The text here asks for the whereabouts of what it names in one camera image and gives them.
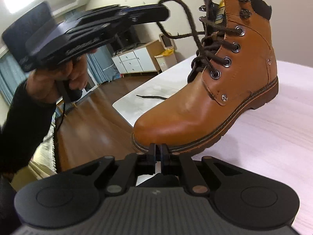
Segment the left jacket sleeve forearm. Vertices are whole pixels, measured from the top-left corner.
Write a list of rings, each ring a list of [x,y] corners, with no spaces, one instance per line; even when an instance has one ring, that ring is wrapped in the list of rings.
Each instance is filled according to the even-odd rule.
[[[48,134],[54,103],[42,103],[27,93],[27,82],[16,89],[6,121],[1,128],[1,174],[14,174],[28,165]]]

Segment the person's left hand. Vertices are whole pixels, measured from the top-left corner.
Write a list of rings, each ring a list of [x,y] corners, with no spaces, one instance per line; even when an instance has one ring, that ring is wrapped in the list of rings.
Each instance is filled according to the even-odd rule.
[[[61,97],[57,82],[69,80],[71,90],[82,90],[88,82],[86,54],[74,61],[62,64],[56,70],[38,69],[31,72],[27,79],[28,95],[43,103],[56,103]]]

